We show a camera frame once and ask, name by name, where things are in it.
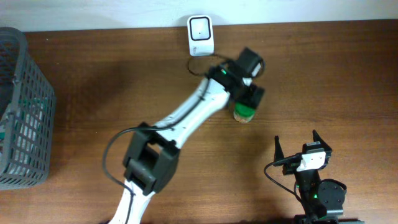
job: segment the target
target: wire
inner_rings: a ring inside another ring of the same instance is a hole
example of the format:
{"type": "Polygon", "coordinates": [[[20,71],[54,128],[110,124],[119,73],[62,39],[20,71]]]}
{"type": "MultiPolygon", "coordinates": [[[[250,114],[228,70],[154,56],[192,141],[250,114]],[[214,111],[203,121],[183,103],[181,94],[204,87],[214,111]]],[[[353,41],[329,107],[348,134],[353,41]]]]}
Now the wire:
{"type": "Polygon", "coordinates": [[[105,175],[107,176],[107,178],[109,178],[110,180],[112,180],[113,182],[115,182],[116,184],[120,185],[121,187],[124,187],[126,190],[128,190],[130,192],[130,202],[129,202],[129,210],[127,212],[127,217],[126,217],[126,221],[124,222],[124,224],[127,224],[130,218],[130,211],[131,211],[131,207],[132,207],[132,201],[133,198],[135,196],[134,192],[132,191],[132,189],[130,189],[126,184],[124,184],[123,182],[121,182],[120,180],[118,180],[117,178],[115,178],[112,174],[109,173],[108,169],[106,168],[106,157],[108,156],[108,152],[109,149],[111,148],[111,146],[113,145],[113,143],[120,138],[123,134],[126,133],[130,133],[132,131],[162,131],[162,130],[166,130],[166,129],[170,129],[173,126],[177,125],[179,122],[181,122],[184,118],[186,118],[188,116],[188,114],[190,114],[198,105],[201,101],[204,100],[204,96],[207,93],[208,87],[209,87],[210,81],[207,82],[205,89],[202,91],[202,94],[199,96],[199,99],[195,102],[194,105],[191,106],[191,108],[184,113],[183,116],[181,116],[178,120],[176,120],[174,123],[168,124],[164,127],[157,127],[157,126],[151,126],[151,127],[133,127],[133,128],[127,128],[125,130],[122,130],[120,132],[118,132],[117,134],[115,134],[111,140],[109,140],[108,145],[106,146],[105,150],[104,150],[104,154],[102,157],[102,169],[104,170],[105,175]]]}
{"type": "MultiPolygon", "coordinates": [[[[285,159],[283,159],[283,161],[286,160],[286,159],[291,159],[292,157],[294,157],[294,156],[286,157],[285,159]]],[[[281,161],[271,162],[270,164],[266,165],[265,168],[264,168],[264,174],[266,175],[266,177],[267,177],[270,181],[272,181],[273,183],[275,183],[275,184],[278,185],[279,187],[282,187],[284,190],[286,190],[286,191],[288,191],[289,193],[291,193],[292,195],[294,195],[294,197],[296,197],[296,199],[301,203],[301,198],[300,198],[295,192],[293,192],[292,190],[290,190],[290,189],[288,189],[287,187],[283,186],[282,184],[280,184],[278,181],[274,180],[270,175],[267,174],[267,169],[268,169],[270,166],[273,166],[274,164],[280,163],[280,162],[281,162],[281,161]]]]}
{"type": "Polygon", "coordinates": [[[299,197],[299,195],[297,195],[297,192],[296,192],[296,190],[297,190],[297,181],[295,181],[294,182],[294,194],[295,194],[295,196],[296,196],[296,199],[299,201],[299,202],[301,202],[301,203],[303,203],[302,201],[300,201],[298,198],[300,198],[299,197]]]}
{"type": "Polygon", "coordinates": [[[187,70],[189,73],[191,73],[194,76],[198,76],[198,77],[203,77],[205,76],[205,73],[197,73],[191,70],[190,64],[191,61],[194,59],[198,59],[198,58],[205,58],[205,57],[216,57],[216,58],[221,58],[227,61],[232,61],[232,59],[230,59],[229,57],[225,57],[223,55],[219,55],[219,54],[211,54],[211,55],[204,55],[204,56],[199,56],[199,57],[190,57],[187,61],[187,70]]]}
{"type": "MultiPolygon", "coordinates": [[[[221,59],[226,60],[226,61],[223,62],[222,64],[226,64],[226,63],[228,63],[228,62],[231,62],[231,63],[235,63],[235,64],[236,64],[236,62],[235,62],[234,60],[232,60],[231,58],[226,57],[226,56],[223,56],[223,55],[219,55],[219,54],[204,55],[204,56],[199,56],[199,57],[190,57],[190,58],[188,59],[188,61],[187,61],[187,70],[189,71],[189,73],[191,73],[191,74],[194,75],[194,76],[198,76],[198,77],[203,77],[203,76],[205,76],[206,73],[197,73],[197,72],[194,72],[194,71],[191,69],[191,67],[190,67],[190,64],[191,64],[191,61],[192,61],[192,60],[198,59],[198,58],[205,58],[205,57],[217,57],[217,58],[221,58],[221,59]]],[[[255,78],[260,77],[260,76],[264,73],[264,70],[266,69],[266,63],[265,63],[264,59],[261,59],[260,64],[261,64],[261,69],[257,72],[257,75],[256,75],[255,77],[252,77],[252,75],[249,74],[249,76],[244,77],[244,78],[252,78],[252,79],[255,79],[255,78]]]]}

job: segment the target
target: grey basket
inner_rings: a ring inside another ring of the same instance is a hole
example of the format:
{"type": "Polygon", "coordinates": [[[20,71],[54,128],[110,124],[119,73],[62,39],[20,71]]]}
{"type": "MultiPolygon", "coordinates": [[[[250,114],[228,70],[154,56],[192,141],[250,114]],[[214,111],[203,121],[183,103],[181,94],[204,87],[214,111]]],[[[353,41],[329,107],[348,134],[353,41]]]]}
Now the grey basket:
{"type": "Polygon", "coordinates": [[[28,188],[49,174],[55,93],[22,32],[0,28],[0,190],[28,188]]]}

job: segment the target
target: green cylinder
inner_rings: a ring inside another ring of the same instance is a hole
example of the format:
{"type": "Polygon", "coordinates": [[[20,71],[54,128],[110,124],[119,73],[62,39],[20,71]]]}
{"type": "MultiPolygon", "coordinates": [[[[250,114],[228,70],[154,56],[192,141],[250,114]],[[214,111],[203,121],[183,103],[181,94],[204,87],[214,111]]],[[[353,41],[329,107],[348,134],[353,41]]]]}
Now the green cylinder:
{"type": "Polygon", "coordinates": [[[239,121],[240,123],[248,123],[253,119],[254,114],[256,114],[255,109],[241,103],[235,104],[234,118],[236,121],[239,121]]]}

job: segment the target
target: small robot arm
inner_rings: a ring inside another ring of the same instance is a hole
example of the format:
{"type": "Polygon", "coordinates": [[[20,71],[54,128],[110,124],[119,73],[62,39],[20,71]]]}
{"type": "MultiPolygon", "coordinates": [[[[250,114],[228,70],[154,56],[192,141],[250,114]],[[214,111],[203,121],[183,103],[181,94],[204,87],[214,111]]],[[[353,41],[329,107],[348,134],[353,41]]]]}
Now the small robot arm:
{"type": "Polygon", "coordinates": [[[318,171],[328,165],[332,149],[315,130],[312,134],[313,142],[304,144],[301,153],[289,157],[284,157],[279,137],[276,136],[274,161],[264,168],[265,175],[279,187],[295,195],[302,204],[305,215],[296,215],[294,224],[364,224],[358,220],[338,220],[343,214],[347,187],[337,180],[321,180],[318,171]],[[270,166],[282,166],[283,175],[295,176],[294,192],[267,174],[267,168],[270,166]]]}
{"type": "Polygon", "coordinates": [[[152,196],[173,177],[183,144],[212,114],[229,102],[255,110],[264,89],[252,84],[252,79],[264,69],[264,60],[246,48],[237,60],[226,60],[210,68],[195,92],[173,113],[154,126],[138,126],[123,159],[124,185],[134,192],[134,198],[131,201],[131,191],[124,189],[109,224],[140,223],[152,196]],[[160,152],[153,145],[158,145],[160,152]]]}

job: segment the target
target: wood grain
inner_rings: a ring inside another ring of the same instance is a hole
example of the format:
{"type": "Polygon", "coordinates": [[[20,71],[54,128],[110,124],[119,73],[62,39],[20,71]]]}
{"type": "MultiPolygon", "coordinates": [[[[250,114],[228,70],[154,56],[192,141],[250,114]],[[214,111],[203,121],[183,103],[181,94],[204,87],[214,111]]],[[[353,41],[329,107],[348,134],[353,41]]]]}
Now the wood grain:
{"type": "MultiPolygon", "coordinates": [[[[334,149],[320,172],[348,186],[345,215],[367,223],[398,220],[398,21],[311,22],[214,27],[216,51],[236,57],[248,46],[267,62],[255,82],[266,90],[249,124],[220,111],[182,149],[169,185],[146,223],[236,223],[303,213],[266,179],[274,135],[285,155],[301,151],[316,129],[334,149]]],[[[27,33],[29,50],[58,97],[49,179],[3,191],[2,223],[99,223],[111,218],[122,189],[101,170],[109,138],[154,123],[198,85],[189,75],[187,31],[119,29],[27,33]]],[[[122,177],[130,136],[111,149],[122,177]]],[[[293,187],[294,177],[269,171],[293,187]]]]}

